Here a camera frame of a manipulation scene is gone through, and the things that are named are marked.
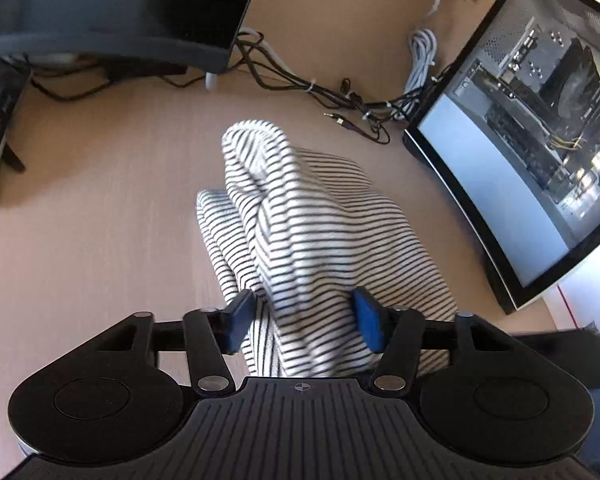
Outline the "striped white black garment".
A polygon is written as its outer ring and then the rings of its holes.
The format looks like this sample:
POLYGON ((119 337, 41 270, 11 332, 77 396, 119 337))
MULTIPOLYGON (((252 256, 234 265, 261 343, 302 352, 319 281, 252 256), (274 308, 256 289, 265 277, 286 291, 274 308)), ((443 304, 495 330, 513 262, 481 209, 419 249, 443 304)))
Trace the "striped white black garment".
POLYGON ((240 351, 262 377, 338 377, 377 361, 351 294, 451 321, 457 305, 403 210, 352 160, 292 145, 245 120, 221 140, 225 185, 197 196, 198 226, 226 300, 256 295, 240 351))

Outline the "glass panel computer case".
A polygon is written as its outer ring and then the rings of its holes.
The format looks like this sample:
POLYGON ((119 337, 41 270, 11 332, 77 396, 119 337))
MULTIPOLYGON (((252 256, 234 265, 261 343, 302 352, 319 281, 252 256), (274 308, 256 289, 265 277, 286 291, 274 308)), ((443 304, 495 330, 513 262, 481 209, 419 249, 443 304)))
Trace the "glass panel computer case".
POLYGON ((495 0, 404 136, 530 304, 600 246, 600 2, 495 0))

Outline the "black computer monitor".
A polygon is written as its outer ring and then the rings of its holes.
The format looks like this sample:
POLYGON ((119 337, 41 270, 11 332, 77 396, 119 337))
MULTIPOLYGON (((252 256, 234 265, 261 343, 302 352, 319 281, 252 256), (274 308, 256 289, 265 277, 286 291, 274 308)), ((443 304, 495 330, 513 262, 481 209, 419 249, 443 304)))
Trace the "black computer monitor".
POLYGON ((250 0, 0 0, 0 56, 83 53, 224 72, 250 0))

